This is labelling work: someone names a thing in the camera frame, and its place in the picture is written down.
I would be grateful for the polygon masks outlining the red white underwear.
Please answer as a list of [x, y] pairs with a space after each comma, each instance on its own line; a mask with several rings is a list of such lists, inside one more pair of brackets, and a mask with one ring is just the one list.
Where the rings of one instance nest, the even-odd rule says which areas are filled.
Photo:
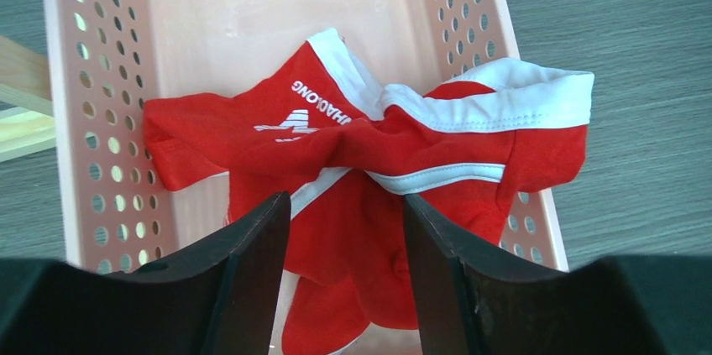
[[381, 85], [326, 29], [234, 97], [148, 101], [144, 141], [170, 191], [227, 174], [227, 224], [289, 193], [298, 280], [280, 349], [336, 354], [369, 326], [417, 327], [406, 196], [497, 244], [519, 193], [580, 171], [593, 86], [588, 71], [501, 58], [420, 94]]

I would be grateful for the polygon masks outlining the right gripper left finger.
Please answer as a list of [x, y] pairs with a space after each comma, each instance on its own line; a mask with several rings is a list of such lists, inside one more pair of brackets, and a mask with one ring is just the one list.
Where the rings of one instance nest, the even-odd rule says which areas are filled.
[[183, 249], [113, 273], [118, 337], [110, 354], [266, 354], [275, 320], [291, 200], [270, 196]]

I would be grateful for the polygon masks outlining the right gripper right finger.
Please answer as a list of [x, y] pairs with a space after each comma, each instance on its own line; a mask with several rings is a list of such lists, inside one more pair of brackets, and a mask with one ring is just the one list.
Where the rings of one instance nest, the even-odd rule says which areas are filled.
[[604, 354], [607, 324], [573, 273], [495, 246], [418, 195], [404, 234], [425, 354]]

